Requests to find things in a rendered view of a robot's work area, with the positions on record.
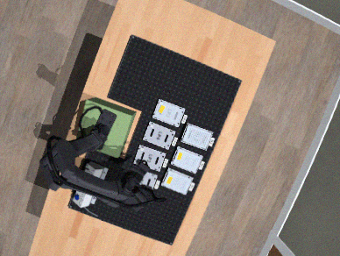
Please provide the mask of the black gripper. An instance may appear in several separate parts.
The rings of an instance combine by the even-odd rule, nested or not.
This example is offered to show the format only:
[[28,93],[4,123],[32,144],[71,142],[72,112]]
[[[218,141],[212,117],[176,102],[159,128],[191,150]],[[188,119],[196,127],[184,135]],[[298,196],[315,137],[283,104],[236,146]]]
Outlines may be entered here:
[[[139,164],[140,167],[142,167],[143,169],[141,170],[138,165],[134,164],[130,170],[125,174],[125,177],[131,177],[133,179],[134,175],[136,173],[141,174],[143,177],[145,176],[145,174],[148,172],[148,170],[150,169],[147,161],[146,160],[141,160],[141,159],[137,159],[136,162]],[[133,179],[134,180],[134,179]],[[135,180],[134,180],[135,181]]]

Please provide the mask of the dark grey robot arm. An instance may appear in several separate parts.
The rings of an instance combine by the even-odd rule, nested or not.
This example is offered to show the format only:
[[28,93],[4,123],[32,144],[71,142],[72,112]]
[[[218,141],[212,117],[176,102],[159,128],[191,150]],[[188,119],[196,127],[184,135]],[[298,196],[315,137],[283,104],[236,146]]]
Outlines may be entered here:
[[[88,136],[70,142],[65,139],[59,139],[51,148],[53,164],[55,165],[58,174],[66,180],[65,183],[68,185],[81,188],[82,190],[86,190],[120,203],[125,202],[129,205],[147,202],[152,196],[153,190],[151,186],[147,186],[145,184],[141,184],[141,186],[139,184],[144,178],[141,174],[136,173],[134,175],[133,179],[135,181],[131,177],[124,177],[120,182],[105,181],[92,174],[84,172],[75,165],[75,158],[83,155],[85,152],[102,150],[104,145],[103,143],[107,140],[116,118],[116,114],[108,110],[103,110],[96,124],[97,126],[91,130]],[[94,196],[79,189],[69,187],[59,181],[53,174],[48,153],[40,159],[39,164],[43,175],[45,176],[47,186],[51,190],[57,191],[59,188],[72,189],[86,195],[93,196],[111,207],[117,208],[120,206],[119,204],[99,196]]]

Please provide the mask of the white control panel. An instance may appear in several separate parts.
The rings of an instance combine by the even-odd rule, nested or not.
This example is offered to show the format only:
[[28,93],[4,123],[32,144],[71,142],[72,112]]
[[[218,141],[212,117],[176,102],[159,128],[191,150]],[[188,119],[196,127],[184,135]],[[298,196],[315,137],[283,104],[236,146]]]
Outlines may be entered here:
[[[89,174],[92,174],[100,179],[103,179],[105,178],[107,172],[108,172],[108,168],[106,167],[103,167],[101,165],[98,165],[96,164],[95,162],[92,162],[90,161],[89,163],[87,163],[84,171],[89,173]],[[76,191],[75,194],[74,194],[74,198],[73,198],[73,201],[80,207],[80,208],[84,208],[85,210],[87,210],[89,213],[95,215],[98,217],[97,214],[89,211],[86,206],[89,206],[90,203],[93,203],[95,204],[95,201],[96,201],[96,198],[93,197],[93,196],[89,196],[89,195],[86,195],[82,192],[79,192],[79,191]]]

